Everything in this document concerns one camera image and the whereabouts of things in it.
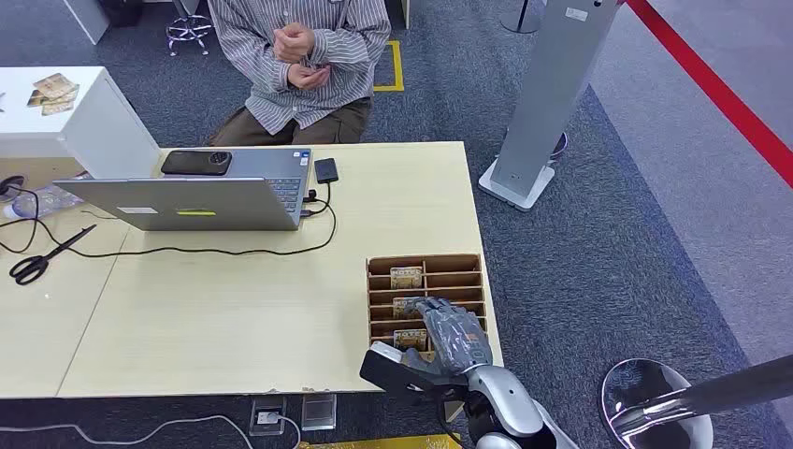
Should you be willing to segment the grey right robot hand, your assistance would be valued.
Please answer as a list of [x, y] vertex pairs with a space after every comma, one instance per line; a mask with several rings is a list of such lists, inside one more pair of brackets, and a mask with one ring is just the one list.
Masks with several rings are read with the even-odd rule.
[[432, 362], [410, 348], [402, 363], [432, 374], [455, 376], [493, 364], [493, 353], [479, 319], [442, 297], [409, 297], [406, 311], [419, 312], [434, 347]]

